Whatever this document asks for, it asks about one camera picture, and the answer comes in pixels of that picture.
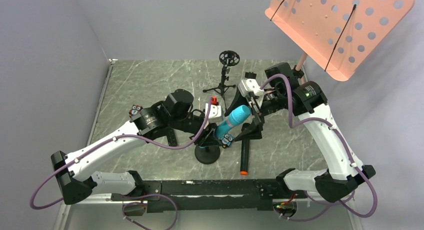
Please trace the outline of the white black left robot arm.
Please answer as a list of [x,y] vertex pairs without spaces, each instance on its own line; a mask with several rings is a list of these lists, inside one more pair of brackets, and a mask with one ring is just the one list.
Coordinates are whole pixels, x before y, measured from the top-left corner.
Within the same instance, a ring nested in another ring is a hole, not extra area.
[[166,137],[166,149],[180,150],[174,132],[190,134],[190,145],[212,147],[217,145],[217,124],[223,120],[223,110],[215,97],[204,109],[193,108],[193,95],[177,89],[165,100],[150,107],[134,105],[129,120],[117,130],[80,150],[51,156],[55,178],[65,204],[79,203],[91,195],[119,194],[135,198],[147,194],[147,185],[135,170],[123,173],[102,172],[101,167],[127,151],[157,144]]

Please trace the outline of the black round-base mic stand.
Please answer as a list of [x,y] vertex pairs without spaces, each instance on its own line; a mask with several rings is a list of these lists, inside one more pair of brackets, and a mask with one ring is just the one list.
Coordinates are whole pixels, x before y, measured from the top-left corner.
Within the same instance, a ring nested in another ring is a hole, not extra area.
[[195,145],[194,156],[201,164],[213,164],[221,155],[220,144],[213,136],[202,138],[195,142]]

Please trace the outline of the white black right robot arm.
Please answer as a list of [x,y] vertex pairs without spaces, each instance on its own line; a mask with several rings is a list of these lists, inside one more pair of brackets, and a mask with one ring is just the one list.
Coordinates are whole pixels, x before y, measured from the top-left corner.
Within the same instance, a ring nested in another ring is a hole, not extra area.
[[286,62],[267,68],[265,74],[263,84],[257,82],[253,72],[246,72],[238,84],[228,112],[232,114],[239,106],[246,106],[253,120],[235,137],[235,141],[261,139],[265,117],[286,109],[289,126],[306,127],[327,167],[323,170],[290,168],[283,171],[275,179],[283,191],[315,192],[327,202],[335,203],[359,185],[369,185],[376,170],[372,165],[364,164],[348,145],[322,88],[313,81],[299,83],[303,74],[291,69]]

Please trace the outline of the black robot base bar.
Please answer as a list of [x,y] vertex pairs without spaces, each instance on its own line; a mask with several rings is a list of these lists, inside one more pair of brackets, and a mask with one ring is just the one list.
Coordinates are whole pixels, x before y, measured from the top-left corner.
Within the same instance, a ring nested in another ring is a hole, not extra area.
[[173,200],[180,211],[256,209],[271,211],[274,205],[305,198],[302,191],[292,191],[279,181],[268,179],[229,180],[145,180],[143,198],[148,213],[174,210],[174,206],[159,197]]

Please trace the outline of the blue toy microphone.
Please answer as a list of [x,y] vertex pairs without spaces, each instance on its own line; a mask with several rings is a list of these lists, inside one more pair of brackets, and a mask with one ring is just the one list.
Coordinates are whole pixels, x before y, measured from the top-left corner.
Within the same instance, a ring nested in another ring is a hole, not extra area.
[[214,136],[221,138],[227,134],[231,129],[245,122],[245,120],[251,115],[251,111],[248,106],[240,105],[235,108],[227,118],[215,129]]

